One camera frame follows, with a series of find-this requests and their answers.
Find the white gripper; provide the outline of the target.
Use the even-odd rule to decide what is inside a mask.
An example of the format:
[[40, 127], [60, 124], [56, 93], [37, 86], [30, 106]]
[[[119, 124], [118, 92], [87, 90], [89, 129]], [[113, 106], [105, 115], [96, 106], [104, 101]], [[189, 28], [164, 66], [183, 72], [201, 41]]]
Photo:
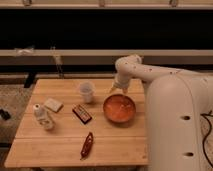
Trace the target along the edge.
[[128, 93], [131, 75], [125, 72], [118, 71], [115, 75], [114, 86], [111, 87], [109, 93], [112, 93], [116, 88], [122, 89], [124, 94]]

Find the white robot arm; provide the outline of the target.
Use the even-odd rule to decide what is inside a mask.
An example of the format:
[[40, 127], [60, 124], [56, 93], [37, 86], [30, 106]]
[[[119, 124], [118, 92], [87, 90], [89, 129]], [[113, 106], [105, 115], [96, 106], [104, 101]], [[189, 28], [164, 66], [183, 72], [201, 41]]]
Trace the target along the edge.
[[114, 88], [133, 78], [145, 91], [148, 171], [205, 171], [209, 163], [201, 119], [213, 115], [213, 75], [145, 65], [138, 55], [115, 62]]

